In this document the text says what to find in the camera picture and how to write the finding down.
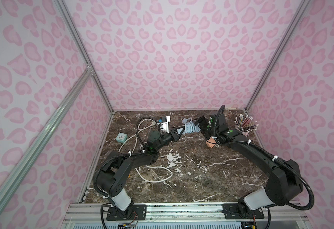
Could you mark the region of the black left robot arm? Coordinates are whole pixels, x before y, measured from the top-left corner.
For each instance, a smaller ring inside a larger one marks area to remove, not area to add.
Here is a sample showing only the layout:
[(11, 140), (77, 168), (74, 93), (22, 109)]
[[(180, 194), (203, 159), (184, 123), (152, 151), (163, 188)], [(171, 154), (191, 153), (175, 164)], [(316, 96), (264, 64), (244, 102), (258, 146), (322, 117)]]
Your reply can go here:
[(159, 158), (159, 150), (171, 142), (177, 142), (185, 131), (184, 126), (172, 128), (164, 134), (160, 130), (152, 131), (148, 135), (147, 142), (144, 143), (139, 135), (139, 128), (146, 120), (155, 122), (158, 126), (161, 125), (151, 117), (142, 117), (138, 120), (136, 138), (142, 144), (142, 149), (137, 153), (110, 152), (93, 178), (95, 191), (105, 196), (111, 205), (123, 214), (130, 212), (133, 206), (133, 201), (125, 190), (130, 172), (138, 167), (154, 164)]

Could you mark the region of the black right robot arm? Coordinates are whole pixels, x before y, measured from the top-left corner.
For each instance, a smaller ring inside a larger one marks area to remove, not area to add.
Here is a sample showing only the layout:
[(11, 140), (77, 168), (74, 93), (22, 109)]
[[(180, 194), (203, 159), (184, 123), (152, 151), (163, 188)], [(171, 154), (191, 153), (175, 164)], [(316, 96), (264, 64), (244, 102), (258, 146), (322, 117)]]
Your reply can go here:
[(209, 118), (200, 117), (194, 124), (206, 140), (215, 140), (219, 146), (229, 147), (257, 166), (267, 177), (264, 188), (246, 194), (238, 201), (240, 214), (248, 214), (262, 207), (289, 206), (296, 210), (310, 210), (315, 205), (315, 195), (300, 174), (299, 165), (284, 160), (253, 143), (243, 131), (230, 128), (222, 106)]

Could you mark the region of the pink power strip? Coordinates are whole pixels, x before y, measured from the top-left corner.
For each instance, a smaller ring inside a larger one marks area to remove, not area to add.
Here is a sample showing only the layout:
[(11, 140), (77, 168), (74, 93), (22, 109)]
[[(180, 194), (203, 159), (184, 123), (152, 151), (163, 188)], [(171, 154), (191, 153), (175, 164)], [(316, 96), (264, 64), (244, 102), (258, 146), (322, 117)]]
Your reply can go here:
[(217, 142), (215, 141), (215, 138), (212, 136), (210, 137), (210, 139), (206, 141), (206, 144), (209, 148), (214, 148), (217, 146)]

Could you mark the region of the light blue power strip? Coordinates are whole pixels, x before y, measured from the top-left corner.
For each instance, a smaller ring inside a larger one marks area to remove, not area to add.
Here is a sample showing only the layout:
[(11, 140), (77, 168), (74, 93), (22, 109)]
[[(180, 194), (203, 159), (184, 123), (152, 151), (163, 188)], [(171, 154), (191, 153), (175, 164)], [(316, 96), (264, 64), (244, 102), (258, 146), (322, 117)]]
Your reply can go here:
[(198, 132), (201, 131), (201, 129), (199, 127), (199, 124), (197, 124), (197, 125), (194, 124), (192, 118), (188, 118), (188, 119), (184, 118), (182, 120), (182, 123), (184, 124), (184, 127), (185, 127), (184, 133), (183, 133), (184, 135), (185, 134), (198, 133)]

